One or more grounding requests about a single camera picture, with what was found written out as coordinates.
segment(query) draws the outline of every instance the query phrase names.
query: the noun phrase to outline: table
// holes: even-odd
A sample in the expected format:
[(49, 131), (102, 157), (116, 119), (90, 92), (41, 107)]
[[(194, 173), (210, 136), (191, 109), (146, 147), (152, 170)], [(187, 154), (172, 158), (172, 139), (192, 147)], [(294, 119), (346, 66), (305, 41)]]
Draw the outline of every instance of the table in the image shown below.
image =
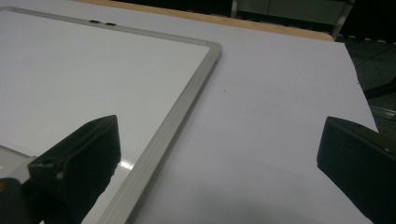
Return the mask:
[[(223, 46), (212, 78), (130, 216), (134, 223), (370, 223), (316, 163), (327, 116), (375, 130), (343, 44), (65, 0), (0, 4)], [(128, 206), (128, 199), (119, 205)]]
[(254, 22), (254, 21), (241, 21), (241, 20), (224, 18), (224, 17), (219, 17), (219, 16), (211, 16), (211, 15), (204, 15), (204, 14), (199, 14), (199, 13), (184, 12), (184, 11), (178, 11), (178, 10), (167, 9), (167, 8), (141, 6), (141, 5), (137, 5), (137, 4), (115, 2), (115, 1), (111, 1), (111, 0), (77, 0), (77, 1), (101, 5), (101, 6), (107, 6), (107, 7), (127, 8), (127, 9), (131, 9), (131, 10), (136, 10), (136, 11), (150, 12), (150, 13), (161, 14), (161, 15), (166, 15), (166, 16), (189, 19), (189, 20), (193, 20), (193, 21), (207, 21), (207, 22), (211, 22), (211, 23), (236, 26), (236, 27), (241, 27), (241, 28), (248, 28), (248, 29), (252, 29), (252, 30), (267, 31), (267, 32), (282, 34), (282, 35), (296, 35), (296, 36), (302, 36), (302, 37), (307, 37), (307, 38), (312, 38), (312, 39), (333, 41), (333, 39), (330, 35), (326, 35), (324, 33), (302, 30), (302, 29), (297, 29), (297, 28), (292, 28), (292, 27), (285, 27), (285, 26), (280, 26), (280, 25), (274, 25), (274, 24), (270, 24), (270, 23), (259, 23), (259, 22)]

